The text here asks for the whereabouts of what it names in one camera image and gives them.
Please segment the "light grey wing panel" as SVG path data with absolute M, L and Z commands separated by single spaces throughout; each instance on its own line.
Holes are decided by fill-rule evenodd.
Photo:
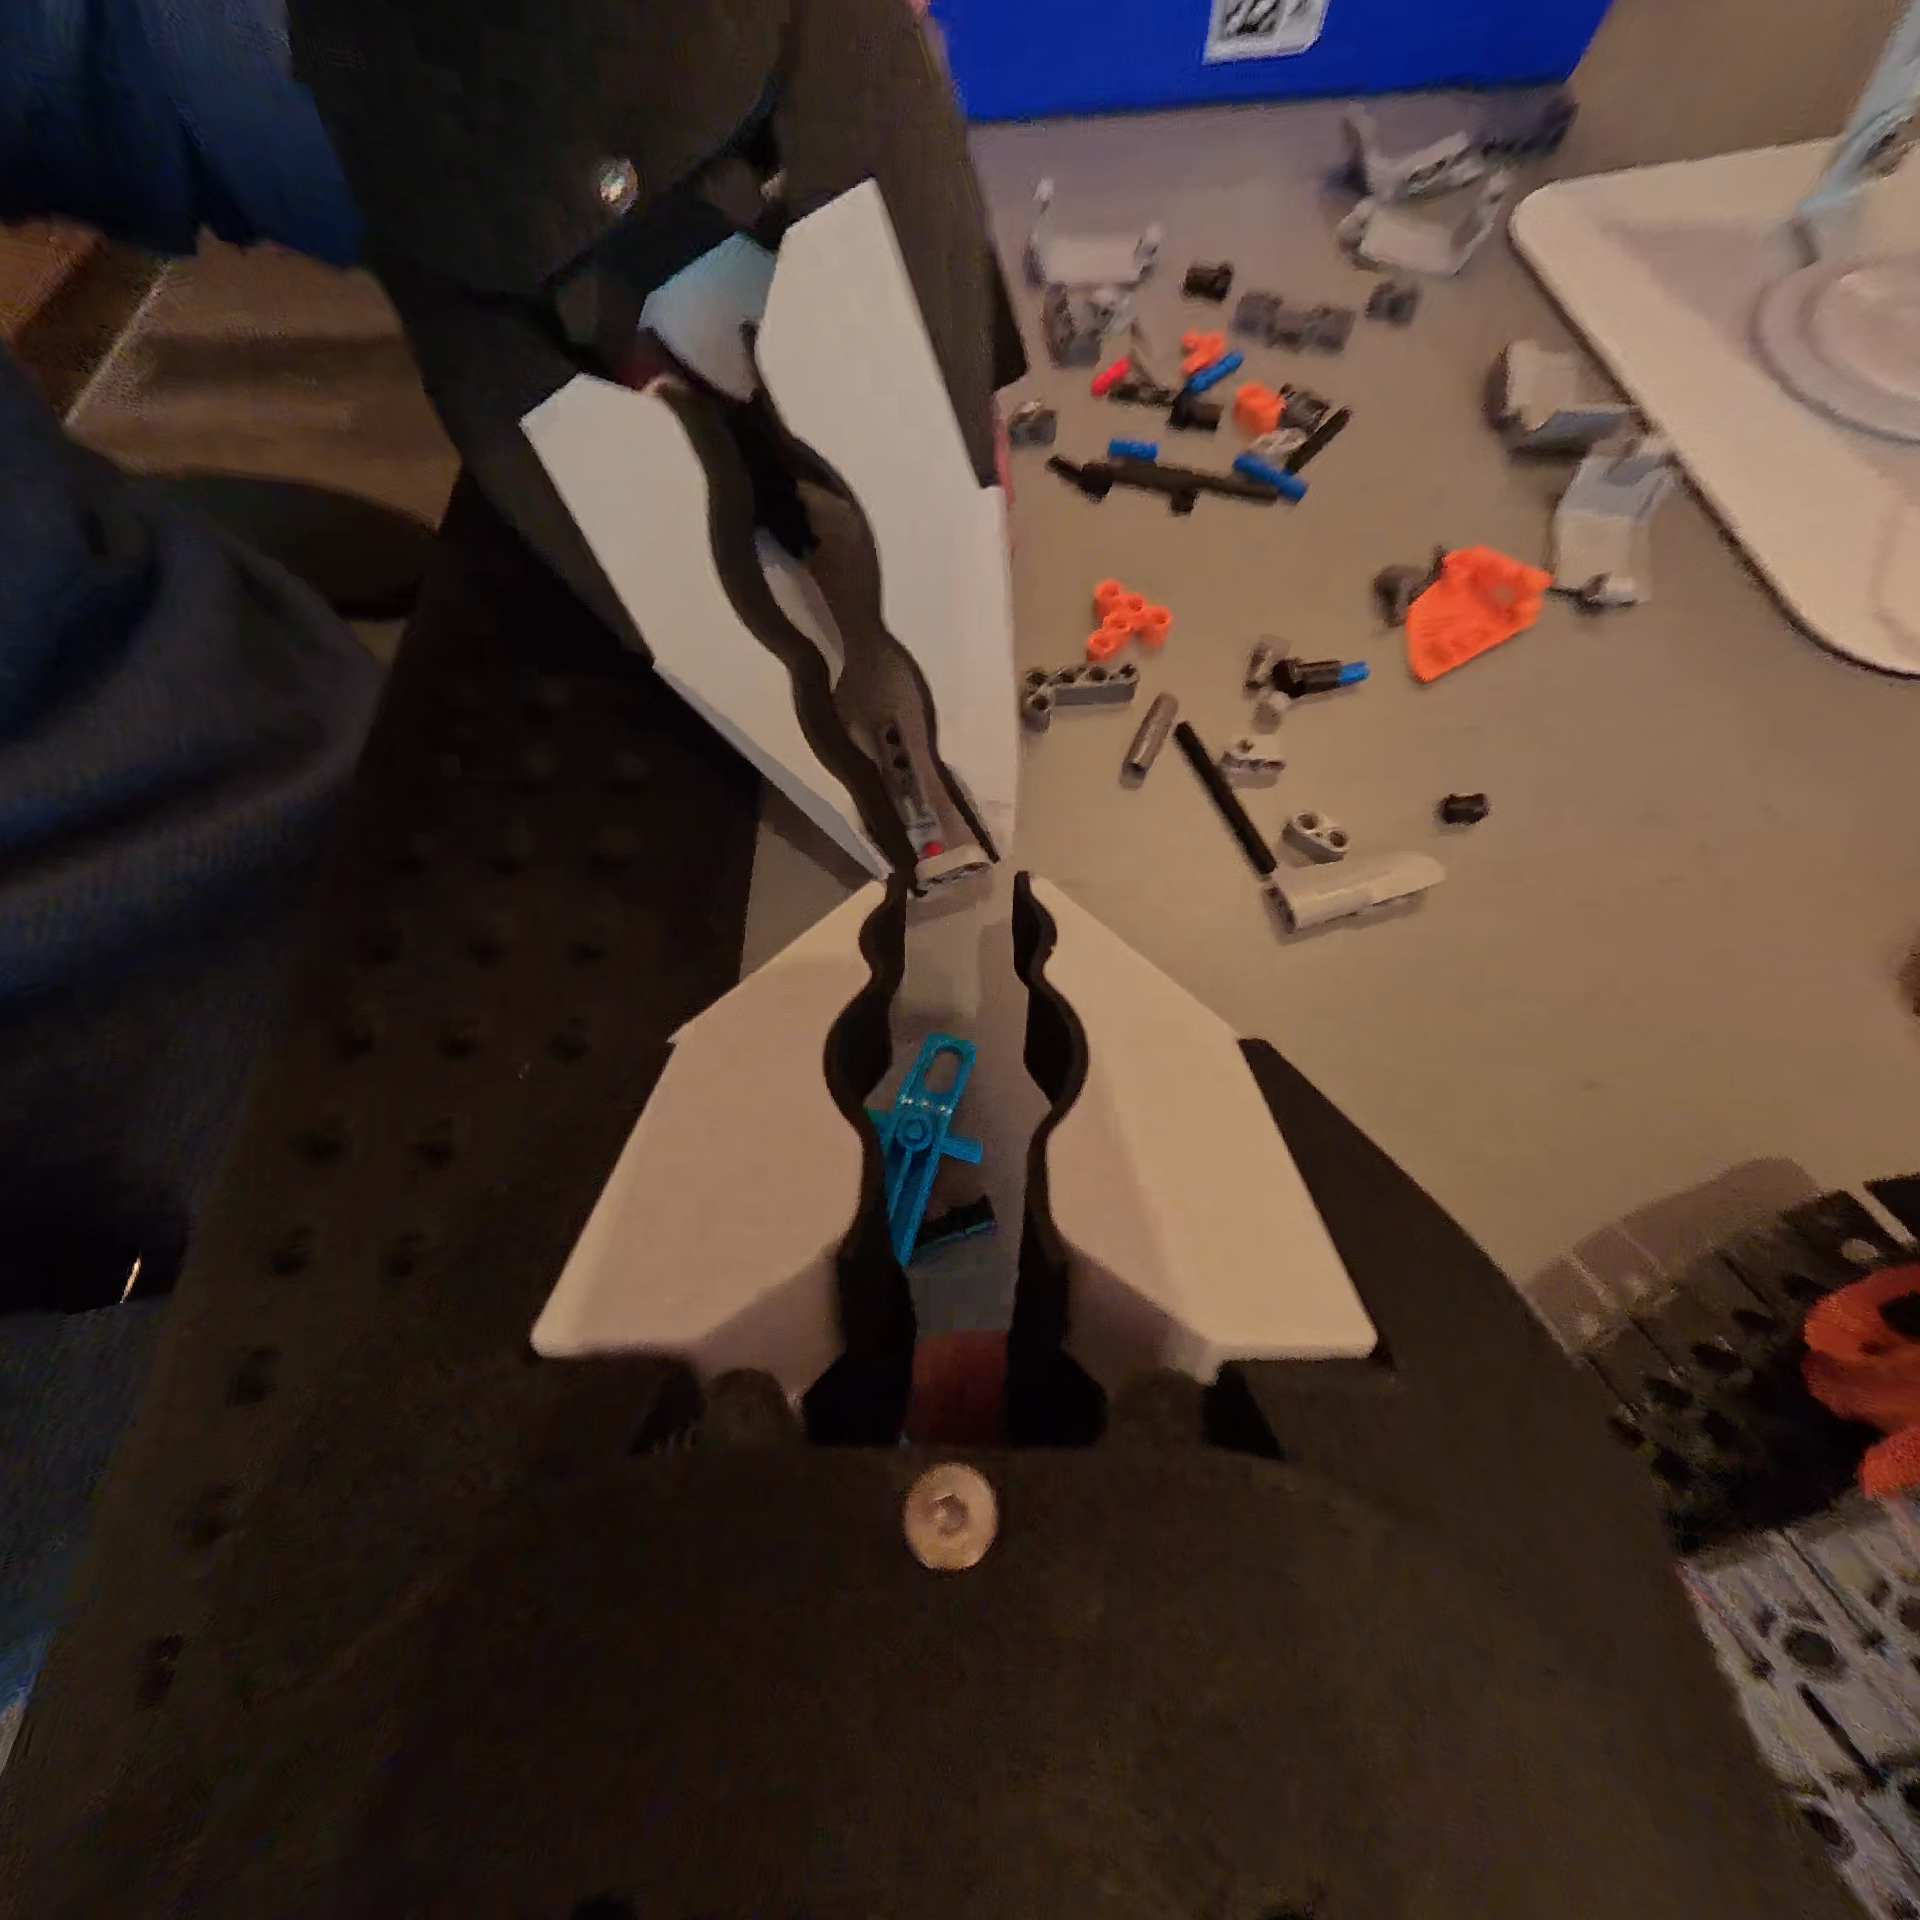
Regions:
M 1279 870 L 1265 878 L 1263 893 L 1289 934 L 1313 934 L 1413 906 L 1443 878 L 1443 864 L 1424 853 L 1347 855 Z

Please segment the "pile of small technic pieces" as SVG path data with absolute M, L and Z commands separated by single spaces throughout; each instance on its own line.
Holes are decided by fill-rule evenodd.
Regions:
M 1257 509 L 1290 503 L 1297 497 L 1286 477 L 1281 477 L 1283 485 L 1277 485 L 1243 471 L 1203 471 L 1141 459 L 1073 463 L 1054 454 L 1045 470 L 1086 502 L 1098 503 L 1120 493 L 1146 494 L 1163 498 L 1175 517 L 1192 514 L 1203 497 Z

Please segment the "teal plastic piece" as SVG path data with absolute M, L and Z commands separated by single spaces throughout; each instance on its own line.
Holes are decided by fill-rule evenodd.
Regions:
M 955 1129 L 973 1066 L 968 1041 L 935 1034 L 918 1048 L 893 1103 L 865 1110 L 880 1144 L 887 1237 L 899 1267 L 912 1267 L 920 1248 L 927 1203 L 944 1166 L 975 1169 L 982 1162 L 979 1141 Z

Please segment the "dark grey double cross block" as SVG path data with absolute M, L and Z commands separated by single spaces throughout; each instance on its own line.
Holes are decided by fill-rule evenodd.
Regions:
M 1251 291 L 1232 311 L 1232 336 L 1289 352 L 1344 352 L 1357 311 L 1346 305 L 1290 305 L 1281 295 Z

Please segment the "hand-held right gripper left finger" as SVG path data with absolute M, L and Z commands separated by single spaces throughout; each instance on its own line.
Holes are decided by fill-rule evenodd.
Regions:
M 890 1063 L 902 880 L 873 883 L 694 1015 L 529 1342 L 770 1376 L 824 1443 L 890 1446 L 914 1306 L 865 1096 Z

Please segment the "light grey boxy panel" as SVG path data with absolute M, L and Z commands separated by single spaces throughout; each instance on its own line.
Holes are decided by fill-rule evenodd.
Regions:
M 1499 351 L 1480 407 L 1514 457 L 1578 459 L 1640 424 L 1631 405 L 1594 392 L 1574 355 L 1534 342 Z

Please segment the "light grey curved panel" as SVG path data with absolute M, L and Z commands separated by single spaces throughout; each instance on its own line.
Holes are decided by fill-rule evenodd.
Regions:
M 1146 224 L 1137 232 L 1057 227 L 1056 186 L 1045 177 L 1030 199 L 1024 278 L 1037 289 L 1131 291 L 1155 269 L 1161 243 L 1161 224 Z
M 1413 201 L 1360 199 L 1334 227 L 1334 243 L 1361 269 L 1416 279 L 1451 279 L 1499 230 L 1514 173 L 1496 169 L 1457 207 L 1419 210 Z
M 1552 587 L 1593 613 L 1648 602 L 1650 529 L 1673 481 L 1657 439 L 1591 450 L 1552 517 Z

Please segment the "light grey panel with holes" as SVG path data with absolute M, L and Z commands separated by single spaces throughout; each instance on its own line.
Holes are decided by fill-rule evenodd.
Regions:
M 1422 146 L 1385 138 L 1375 117 L 1352 105 L 1344 114 L 1346 182 L 1365 201 L 1413 205 L 1457 192 L 1485 174 L 1475 138 L 1456 128 Z

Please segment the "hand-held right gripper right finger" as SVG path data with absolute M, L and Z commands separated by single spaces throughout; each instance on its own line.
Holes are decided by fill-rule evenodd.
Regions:
M 1237 1034 L 1021 872 L 1024 1158 L 1005 1431 L 1087 1448 L 1170 1376 L 1200 1411 L 1251 1362 L 1366 1362 L 1379 1335 Z

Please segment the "person's left forearm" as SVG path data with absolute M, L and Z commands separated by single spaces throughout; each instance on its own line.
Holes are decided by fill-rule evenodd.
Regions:
M 3 3 L 2 218 L 161 257 L 213 233 L 360 258 L 283 3 Z

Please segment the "black dimpled pad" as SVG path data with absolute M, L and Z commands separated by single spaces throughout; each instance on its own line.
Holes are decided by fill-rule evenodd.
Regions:
M 458 482 L 3 1771 L 3 1915 L 895 1915 L 753 1704 L 846 1473 L 529 1323 L 733 979 L 731 754 Z

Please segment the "small assembly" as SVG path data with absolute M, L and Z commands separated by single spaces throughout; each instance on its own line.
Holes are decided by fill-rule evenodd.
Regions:
M 898 720 L 888 718 L 880 730 L 880 769 L 888 782 L 895 814 L 914 853 L 923 837 L 938 834 L 946 842 L 944 816 L 920 781 L 920 763 L 912 753 Z

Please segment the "white book stand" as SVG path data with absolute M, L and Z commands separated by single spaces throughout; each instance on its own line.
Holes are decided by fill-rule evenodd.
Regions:
M 1918 673 L 1915 5 L 1614 5 L 1511 240 L 1792 623 Z

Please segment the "orange flat panel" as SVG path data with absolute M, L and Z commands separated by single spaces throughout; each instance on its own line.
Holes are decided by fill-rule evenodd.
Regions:
M 1525 633 L 1541 616 L 1552 575 L 1490 546 L 1442 554 L 1403 617 L 1409 677 L 1424 686 Z

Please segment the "blue storage bin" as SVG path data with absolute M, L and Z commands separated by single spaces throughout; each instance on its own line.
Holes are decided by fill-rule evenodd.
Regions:
M 931 3 L 977 123 L 1567 81 L 1603 3 Z

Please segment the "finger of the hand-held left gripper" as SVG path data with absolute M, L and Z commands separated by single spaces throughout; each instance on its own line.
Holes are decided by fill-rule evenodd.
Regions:
M 751 358 L 779 424 L 859 509 L 883 630 L 927 686 L 944 769 L 1008 858 L 1021 725 L 1005 494 L 975 477 L 875 182 L 786 230 Z
M 807 741 L 792 680 L 750 613 L 782 617 L 745 535 L 739 587 L 721 571 L 713 493 L 667 399 L 576 376 L 521 430 L 658 680 L 751 763 L 840 855 L 887 880 L 855 791 Z

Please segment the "long black axle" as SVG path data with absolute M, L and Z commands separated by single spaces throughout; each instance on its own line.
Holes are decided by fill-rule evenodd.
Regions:
M 1213 814 L 1237 845 L 1247 870 L 1259 878 L 1262 886 L 1269 886 L 1277 875 L 1277 858 L 1263 842 L 1247 809 L 1240 806 L 1237 790 L 1210 760 L 1206 743 L 1185 720 L 1176 720 L 1173 725 L 1170 736 L 1175 747 L 1189 763 L 1192 778 L 1206 794 L 1206 803 L 1210 806 Z

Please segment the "dark grey L-shaped beam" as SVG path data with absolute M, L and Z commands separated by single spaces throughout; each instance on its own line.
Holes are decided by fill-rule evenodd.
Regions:
M 1030 667 L 1024 675 L 1019 718 L 1033 731 L 1047 731 L 1059 712 L 1105 712 L 1129 707 L 1141 688 L 1137 666 L 1070 664 Z

